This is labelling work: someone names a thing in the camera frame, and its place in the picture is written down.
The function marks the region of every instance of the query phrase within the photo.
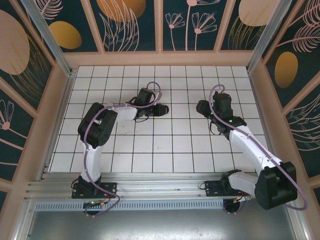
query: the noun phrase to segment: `cable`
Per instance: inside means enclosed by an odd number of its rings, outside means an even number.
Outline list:
[[[146,106],[133,106],[133,107],[135,107],[135,108],[137,108],[137,109],[148,108],[148,107],[156,104],[157,101],[161,99],[161,96],[162,96],[161,87],[160,87],[160,85],[159,85],[157,82],[155,82],[155,81],[149,82],[149,83],[147,84],[146,88],[148,88],[148,86],[149,86],[150,84],[152,84],[152,83],[155,84],[155,85],[157,85],[157,87],[159,88],[159,95],[158,95],[157,99],[154,99],[153,102],[151,102],[150,104],[148,104],[148,105],[146,105]],[[88,145],[88,143],[87,143],[87,137],[88,137],[89,130],[90,130],[91,126],[94,124],[95,120],[98,118],[98,116],[99,116],[102,112],[104,112],[104,111],[106,111],[106,110],[112,110],[112,109],[117,109],[117,108],[122,108],[122,107],[128,107],[128,106],[132,106],[132,105],[126,103],[126,104],[120,104],[120,105],[118,105],[118,106],[106,106],[106,107],[102,108],[101,110],[99,110],[99,111],[95,114],[95,116],[92,118],[92,120],[91,120],[90,123],[88,124],[88,127],[87,127],[86,130],[85,130],[84,137],[83,137],[83,143],[84,143],[84,145],[85,145],[85,153],[84,153],[84,170],[85,170],[85,174],[86,174],[87,178],[89,179],[90,183],[91,183],[93,186],[95,186],[97,189],[99,189],[99,190],[102,191],[103,193],[106,193],[107,195],[112,195],[112,196],[115,196],[115,197],[118,198],[118,200],[117,200],[114,204],[112,204],[109,208],[107,208],[107,209],[104,210],[104,211],[100,211],[100,212],[98,212],[98,213],[95,214],[95,215],[89,215],[88,212],[87,212],[88,207],[86,207],[85,210],[84,210],[84,212],[85,212],[85,214],[86,214],[87,217],[95,218],[95,217],[99,217],[99,216],[102,216],[102,215],[106,214],[107,212],[110,211],[110,209],[114,208],[114,207],[119,203],[119,201],[120,201],[120,199],[121,199],[119,195],[117,195],[117,194],[115,194],[115,193],[113,193],[113,192],[107,191],[107,190],[103,189],[102,187],[100,187],[99,185],[97,185],[97,184],[92,180],[90,174],[88,173],[87,157],[88,157],[89,145]]]
[[[222,87],[221,93],[223,93],[225,91],[225,86],[222,84],[217,84],[215,85],[209,94],[209,99],[212,100],[213,99],[213,92],[217,87]],[[291,206],[289,204],[285,204],[285,206],[287,208],[290,209],[294,209],[294,210],[298,210],[298,211],[303,211],[306,210],[308,208],[308,200],[307,197],[305,196],[305,194],[303,193],[302,189],[298,186],[298,184],[292,179],[292,177],[289,176],[288,173],[286,173],[286,171],[275,161],[273,160],[273,158],[270,156],[270,154],[265,150],[265,148],[257,141],[255,140],[248,132],[245,132],[237,127],[234,127],[232,125],[230,125],[229,123],[223,121],[215,112],[212,103],[209,104],[210,110],[212,112],[212,114],[214,115],[214,117],[216,119],[218,119],[222,124],[226,125],[227,127],[236,130],[240,133],[242,133],[243,135],[247,136],[265,155],[266,157],[283,173],[283,175],[285,175],[285,177],[293,184],[293,186],[299,191],[299,193],[301,194],[303,201],[304,201],[304,206],[303,207],[295,207],[295,206]]]

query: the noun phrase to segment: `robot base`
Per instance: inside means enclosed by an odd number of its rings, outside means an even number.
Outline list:
[[[117,183],[115,182],[101,182],[99,184],[101,188],[104,190],[114,193],[117,193]],[[73,191],[72,191],[72,196],[73,199],[105,199],[106,195],[102,191],[98,191],[96,195],[94,195],[93,192],[90,191],[84,191],[83,187],[79,183],[75,183],[73,185]]]
[[[207,197],[240,196],[242,191],[231,189],[226,193],[221,181],[205,181],[205,194]]]

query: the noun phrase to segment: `enclosure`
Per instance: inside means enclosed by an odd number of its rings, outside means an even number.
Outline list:
[[[318,239],[319,16],[319,0],[2,0],[0,238]],[[169,111],[114,125],[100,169],[121,199],[87,219],[70,188],[84,167],[78,126],[93,103],[127,103],[149,82]],[[206,196],[201,184],[227,171],[257,176],[196,110],[217,84],[294,164],[306,210],[253,199],[227,215]]]

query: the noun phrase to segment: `white grid floor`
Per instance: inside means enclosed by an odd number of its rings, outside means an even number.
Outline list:
[[[224,84],[232,98],[233,114],[244,118],[267,147],[244,66],[80,66],[49,172],[81,172],[83,147],[77,129],[93,103],[125,103],[151,81],[160,84],[163,95],[159,103],[168,105],[169,113],[141,123],[131,120],[114,126],[103,147],[102,172],[255,171],[241,150],[223,135],[210,133],[208,120],[196,111],[198,101],[208,100],[214,85]],[[218,134],[215,126],[212,130]]]

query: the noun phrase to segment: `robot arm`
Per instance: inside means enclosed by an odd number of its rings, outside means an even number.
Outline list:
[[[246,122],[241,117],[233,115],[231,97],[228,94],[215,92],[213,109],[219,118],[243,132],[249,133],[251,137],[259,142],[252,135]],[[293,201],[298,197],[297,189],[293,184],[247,135],[224,125],[214,117],[208,101],[199,101],[196,110],[210,119],[217,126],[220,134],[223,134],[233,145],[243,151],[257,172],[257,176],[244,173],[239,169],[223,173],[221,184],[226,194],[232,189],[241,190],[255,197],[258,203],[266,210]],[[291,162],[284,163],[265,147],[263,149],[296,181],[296,168]]]
[[[83,143],[84,153],[87,151],[86,167],[82,168],[82,172],[78,178],[78,185],[86,192],[86,196],[95,198],[98,189],[90,183],[87,173],[92,181],[98,186],[101,183],[100,161],[103,145],[109,140],[115,123],[128,120],[136,120],[142,116],[163,116],[169,112],[169,107],[162,104],[150,104],[152,97],[160,99],[159,92],[153,92],[148,88],[142,88],[137,97],[134,97],[128,104],[116,105],[112,109],[103,111],[94,121],[87,134],[86,142],[88,149]],[[80,139],[84,142],[84,136],[89,126],[89,123],[94,119],[94,116],[105,106],[96,102],[88,110],[87,114],[81,121],[78,127]]]

